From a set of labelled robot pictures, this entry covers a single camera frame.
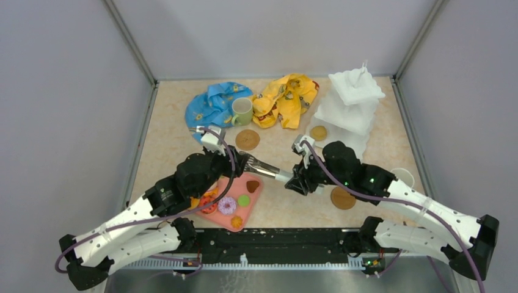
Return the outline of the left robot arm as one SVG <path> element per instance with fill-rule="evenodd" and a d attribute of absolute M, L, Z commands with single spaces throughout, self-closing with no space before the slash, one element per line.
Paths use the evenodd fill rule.
<path fill-rule="evenodd" d="M 131 262 L 165 251 L 191 251 L 197 234 L 185 213 L 192 198 L 201 198 L 221 176 L 240 177 L 249 158 L 233 146 L 230 154 L 191 154 L 120 214 L 88 233 L 63 236 L 64 273 L 85 291 Z"/>

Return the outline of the metal tongs white handle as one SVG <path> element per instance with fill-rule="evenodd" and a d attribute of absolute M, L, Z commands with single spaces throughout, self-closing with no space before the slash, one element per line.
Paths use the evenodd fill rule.
<path fill-rule="evenodd" d="M 244 151 L 240 151 L 238 154 L 246 159 L 246 163 L 244 164 L 243 168 L 245 172 L 255 173 L 267 178 L 275 179 L 276 181 L 280 181 L 281 183 L 284 183 L 285 189 L 295 191 L 296 193 L 304 196 L 314 192 L 317 194 L 322 194 L 324 191 L 323 184 L 310 184 L 302 177 L 303 166 L 300 167 L 299 164 L 296 164 L 292 168 L 292 171 L 286 171 L 263 162 Z"/>

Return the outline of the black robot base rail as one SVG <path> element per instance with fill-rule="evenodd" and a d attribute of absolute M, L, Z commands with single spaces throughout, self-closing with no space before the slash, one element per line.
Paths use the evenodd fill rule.
<path fill-rule="evenodd" d="M 197 230 L 191 244 L 176 254 L 198 256 L 204 264 L 340 264 L 351 256 L 394 253 L 394 248 L 374 248 L 361 240 L 357 228 L 223 228 Z"/>

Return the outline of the round tan muffin cake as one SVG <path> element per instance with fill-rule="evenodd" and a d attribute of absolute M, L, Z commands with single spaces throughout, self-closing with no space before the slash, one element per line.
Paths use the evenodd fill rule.
<path fill-rule="evenodd" d="M 327 135 L 327 129 L 321 125 L 312 127 L 312 129 L 309 132 L 309 136 L 315 141 L 324 141 L 326 140 Z"/>

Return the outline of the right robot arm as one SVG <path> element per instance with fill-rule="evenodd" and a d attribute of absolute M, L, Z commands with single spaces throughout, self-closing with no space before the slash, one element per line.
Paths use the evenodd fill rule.
<path fill-rule="evenodd" d="M 369 217 L 358 235 L 363 250 L 407 250 L 442 261 L 471 280 L 487 278 L 500 224 L 495 217 L 474 217 L 449 208 L 408 186 L 392 172 L 361 162 L 341 141 L 327 144 L 320 156 L 313 143 L 307 136 L 298 136 L 293 143 L 293 152 L 302 160 L 293 167 L 286 189 L 307 195 L 322 185 L 335 185 L 418 225 L 412 228 Z"/>

